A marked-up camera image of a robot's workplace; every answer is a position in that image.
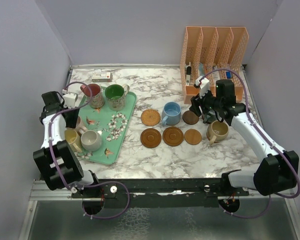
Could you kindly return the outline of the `dark walnut coaster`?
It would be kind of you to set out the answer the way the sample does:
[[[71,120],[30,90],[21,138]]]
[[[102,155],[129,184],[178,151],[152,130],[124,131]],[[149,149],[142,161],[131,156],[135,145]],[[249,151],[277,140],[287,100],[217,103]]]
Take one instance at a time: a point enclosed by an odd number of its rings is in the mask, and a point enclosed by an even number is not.
[[[188,125],[194,125],[199,121],[199,117],[190,110],[187,110],[183,113],[182,119]]]

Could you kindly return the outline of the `grey mug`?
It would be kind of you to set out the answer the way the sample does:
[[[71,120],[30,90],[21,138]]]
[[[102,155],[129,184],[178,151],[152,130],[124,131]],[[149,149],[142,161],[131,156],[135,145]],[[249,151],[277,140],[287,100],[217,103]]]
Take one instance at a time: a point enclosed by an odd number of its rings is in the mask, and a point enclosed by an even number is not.
[[[210,112],[203,114],[201,118],[203,123],[208,125],[217,120],[215,114]]]

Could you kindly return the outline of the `blue mug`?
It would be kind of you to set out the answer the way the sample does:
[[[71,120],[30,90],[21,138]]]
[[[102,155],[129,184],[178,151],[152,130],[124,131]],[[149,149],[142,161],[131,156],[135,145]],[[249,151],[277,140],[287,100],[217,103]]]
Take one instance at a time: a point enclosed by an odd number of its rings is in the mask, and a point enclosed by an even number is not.
[[[164,105],[161,115],[163,126],[177,125],[181,120],[181,106],[176,102],[168,102]]]

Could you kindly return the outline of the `tan mug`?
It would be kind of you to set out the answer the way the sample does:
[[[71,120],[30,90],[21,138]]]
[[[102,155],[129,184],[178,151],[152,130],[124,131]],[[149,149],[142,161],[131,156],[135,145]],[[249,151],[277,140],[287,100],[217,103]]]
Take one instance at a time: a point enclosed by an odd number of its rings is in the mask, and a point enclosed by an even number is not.
[[[229,126],[225,122],[213,121],[207,128],[206,137],[209,144],[220,143],[229,135]]]

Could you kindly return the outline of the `woven rattan coaster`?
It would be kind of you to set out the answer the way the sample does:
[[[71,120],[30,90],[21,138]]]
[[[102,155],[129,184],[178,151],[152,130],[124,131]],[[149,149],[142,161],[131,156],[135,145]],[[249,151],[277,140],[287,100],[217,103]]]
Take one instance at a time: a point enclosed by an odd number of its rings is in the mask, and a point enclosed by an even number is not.
[[[161,120],[160,113],[155,109],[147,109],[141,114],[141,122],[146,126],[155,126]]]

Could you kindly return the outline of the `brown ringed wooden coaster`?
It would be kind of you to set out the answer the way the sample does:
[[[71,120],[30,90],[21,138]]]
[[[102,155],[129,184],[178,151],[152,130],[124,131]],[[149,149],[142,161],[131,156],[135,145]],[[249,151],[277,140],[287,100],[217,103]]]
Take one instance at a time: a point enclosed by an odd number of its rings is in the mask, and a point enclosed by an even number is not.
[[[161,133],[154,128],[145,129],[140,135],[140,141],[146,148],[156,148],[162,140]]]

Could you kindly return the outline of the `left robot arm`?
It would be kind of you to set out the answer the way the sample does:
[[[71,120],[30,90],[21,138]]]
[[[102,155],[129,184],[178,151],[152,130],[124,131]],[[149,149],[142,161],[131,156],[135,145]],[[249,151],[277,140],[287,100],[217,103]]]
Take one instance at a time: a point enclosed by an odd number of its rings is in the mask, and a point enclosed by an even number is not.
[[[41,97],[44,107],[39,120],[44,126],[44,139],[40,149],[33,153],[33,159],[42,178],[52,191],[78,185],[87,196],[96,197],[101,186],[95,173],[82,169],[65,137],[65,130],[76,127],[79,109],[64,107],[65,100],[57,91],[46,92]]]

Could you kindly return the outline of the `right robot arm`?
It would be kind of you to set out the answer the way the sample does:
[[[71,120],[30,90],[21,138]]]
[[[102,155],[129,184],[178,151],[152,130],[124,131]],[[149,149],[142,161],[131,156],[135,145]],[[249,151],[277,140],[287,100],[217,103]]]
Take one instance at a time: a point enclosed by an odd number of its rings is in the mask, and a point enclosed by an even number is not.
[[[191,98],[190,111],[197,116],[214,112],[243,137],[259,160],[256,170],[224,173],[220,191],[230,196],[238,188],[247,188],[268,196],[296,187],[299,166],[296,152],[278,145],[260,127],[248,106],[236,101],[235,86],[230,79],[218,80],[216,84],[216,94],[212,94],[207,78],[200,76],[195,80],[194,87],[199,93]]]

